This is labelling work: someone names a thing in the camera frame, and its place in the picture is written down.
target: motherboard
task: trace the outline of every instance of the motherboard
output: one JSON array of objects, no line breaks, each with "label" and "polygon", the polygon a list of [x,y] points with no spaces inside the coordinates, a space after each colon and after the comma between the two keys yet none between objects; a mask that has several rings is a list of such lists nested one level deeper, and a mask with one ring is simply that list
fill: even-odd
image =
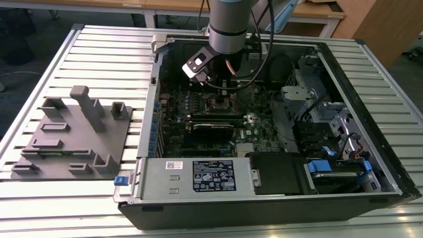
[{"label": "motherboard", "polygon": [[162,84],[164,157],[245,157],[281,151],[270,109],[277,92],[253,85],[234,94]]}]

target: white cable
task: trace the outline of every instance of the white cable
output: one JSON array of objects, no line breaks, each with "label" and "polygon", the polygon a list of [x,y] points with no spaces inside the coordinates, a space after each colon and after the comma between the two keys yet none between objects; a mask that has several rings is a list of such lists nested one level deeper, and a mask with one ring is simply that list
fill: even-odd
[{"label": "white cable", "polygon": [[32,73],[32,74],[36,74],[36,75],[39,75],[39,76],[43,76],[43,75],[42,75],[40,73],[38,73],[38,72],[32,72],[32,71],[16,71],[16,72],[11,72],[11,73],[2,74],[0,77],[7,76],[7,75],[10,75],[10,74],[15,74],[15,73]]}]

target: slotted metal surface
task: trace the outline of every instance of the slotted metal surface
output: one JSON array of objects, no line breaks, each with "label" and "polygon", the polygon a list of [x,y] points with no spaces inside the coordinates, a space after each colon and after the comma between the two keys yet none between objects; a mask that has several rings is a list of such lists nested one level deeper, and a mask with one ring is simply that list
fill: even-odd
[{"label": "slotted metal surface", "polygon": [[[423,233],[423,199],[393,209],[375,210],[346,222],[235,227],[202,230],[139,231],[114,203],[112,181],[14,182],[11,168],[20,158],[22,147],[44,116],[38,107],[43,97],[60,96],[67,104],[74,85],[87,85],[90,95],[103,105],[115,100],[135,108],[126,141],[122,173],[135,168],[146,93],[152,61],[150,43],[155,33],[197,35],[195,31],[86,26],[72,30],[63,48],[44,74],[39,94],[30,98],[27,110],[12,125],[0,144],[0,237],[421,237]],[[394,151],[423,192],[422,115],[410,104],[383,68],[353,40],[278,36],[282,40],[325,42]],[[120,188],[128,196],[131,187]]]}]

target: power supply label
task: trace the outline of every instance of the power supply label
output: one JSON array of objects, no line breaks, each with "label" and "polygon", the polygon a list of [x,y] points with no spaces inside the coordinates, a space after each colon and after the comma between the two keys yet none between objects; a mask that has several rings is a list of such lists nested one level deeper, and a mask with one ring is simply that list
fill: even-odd
[{"label": "power supply label", "polygon": [[237,191],[234,161],[194,161],[192,185],[195,192]]}]

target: blue latch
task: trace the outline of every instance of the blue latch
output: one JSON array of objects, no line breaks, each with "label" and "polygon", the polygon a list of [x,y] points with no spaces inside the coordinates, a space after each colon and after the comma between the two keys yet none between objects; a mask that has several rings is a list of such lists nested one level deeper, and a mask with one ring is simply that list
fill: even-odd
[{"label": "blue latch", "polygon": [[373,170],[371,164],[370,164],[370,162],[367,160],[365,161],[363,165],[365,165],[366,171],[371,171]]},{"label": "blue latch", "polygon": [[329,152],[330,156],[335,155],[335,152],[327,146],[323,146],[323,149]]},{"label": "blue latch", "polygon": [[314,160],[307,164],[307,166],[311,173],[333,171],[330,162],[327,160]]},{"label": "blue latch", "polygon": [[115,177],[115,186],[128,186],[130,177],[128,176],[116,176]]}]

